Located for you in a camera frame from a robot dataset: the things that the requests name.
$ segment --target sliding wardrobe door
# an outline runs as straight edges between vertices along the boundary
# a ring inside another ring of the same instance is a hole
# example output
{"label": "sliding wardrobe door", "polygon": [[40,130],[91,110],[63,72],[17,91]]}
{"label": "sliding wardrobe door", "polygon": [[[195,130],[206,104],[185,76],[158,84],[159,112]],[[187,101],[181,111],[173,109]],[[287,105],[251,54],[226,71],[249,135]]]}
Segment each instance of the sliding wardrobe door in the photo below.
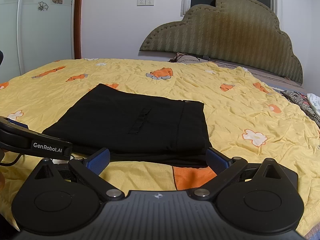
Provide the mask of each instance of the sliding wardrobe door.
{"label": "sliding wardrobe door", "polygon": [[0,65],[0,84],[20,75],[17,9],[18,0],[0,0],[0,50],[4,54],[4,60]]}
{"label": "sliding wardrobe door", "polygon": [[73,0],[19,2],[18,51],[24,72],[74,58]]}

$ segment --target metal bolt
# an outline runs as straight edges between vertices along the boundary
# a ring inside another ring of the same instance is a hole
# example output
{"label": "metal bolt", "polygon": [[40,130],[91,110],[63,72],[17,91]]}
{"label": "metal bolt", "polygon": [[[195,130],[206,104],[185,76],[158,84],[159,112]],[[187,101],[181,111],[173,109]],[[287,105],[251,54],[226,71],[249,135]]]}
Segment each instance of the metal bolt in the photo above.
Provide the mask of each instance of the metal bolt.
{"label": "metal bolt", "polygon": [[194,194],[198,197],[206,197],[210,194],[210,191],[205,188],[197,188],[194,191]]}
{"label": "metal bolt", "polygon": [[122,194],[122,191],[120,191],[119,189],[109,189],[107,192],[106,192],[107,196],[108,197],[119,197],[121,196]]}

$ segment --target folded black pants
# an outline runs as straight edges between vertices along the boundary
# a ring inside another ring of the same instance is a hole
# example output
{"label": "folded black pants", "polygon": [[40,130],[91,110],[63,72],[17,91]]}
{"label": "folded black pants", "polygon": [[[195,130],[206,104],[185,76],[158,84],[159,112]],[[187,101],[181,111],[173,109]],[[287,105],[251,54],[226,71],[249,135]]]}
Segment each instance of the folded black pants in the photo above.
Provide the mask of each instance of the folded black pants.
{"label": "folded black pants", "polygon": [[179,167],[206,167],[211,147],[197,101],[125,93],[99,84],[44,134],[73,144],[73,152],[93,154],[102,147],[111,161],[145,161]]}

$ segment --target wooden door frame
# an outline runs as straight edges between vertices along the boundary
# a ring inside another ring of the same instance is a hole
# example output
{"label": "wooden door frame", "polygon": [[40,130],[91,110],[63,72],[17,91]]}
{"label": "wooden door frame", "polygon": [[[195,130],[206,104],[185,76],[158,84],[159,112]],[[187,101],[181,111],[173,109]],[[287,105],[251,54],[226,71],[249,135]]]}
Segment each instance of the wooden door frame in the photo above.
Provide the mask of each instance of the wooden door frame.
{"label": "wooden door frame", "polygon": [[73,44],[75,59],[81,58],[81,3],[82,0],[75,0],[73,12]]}

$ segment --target electrical outlet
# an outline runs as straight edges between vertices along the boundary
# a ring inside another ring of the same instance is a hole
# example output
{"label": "electrical outlet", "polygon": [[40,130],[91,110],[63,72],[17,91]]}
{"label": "electrical outlet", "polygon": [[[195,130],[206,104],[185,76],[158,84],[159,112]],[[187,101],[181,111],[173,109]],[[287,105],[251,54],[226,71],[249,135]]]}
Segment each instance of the electrical outlet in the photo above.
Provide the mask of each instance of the electrical outlet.
{"label": "electrical outlet", "polygon": [[155,0],[146,0],[146,5],[155,5]]}
{"label": "electrical outlet", "polygon": [[146,5],[146,0],[137,0],[137,6]]}

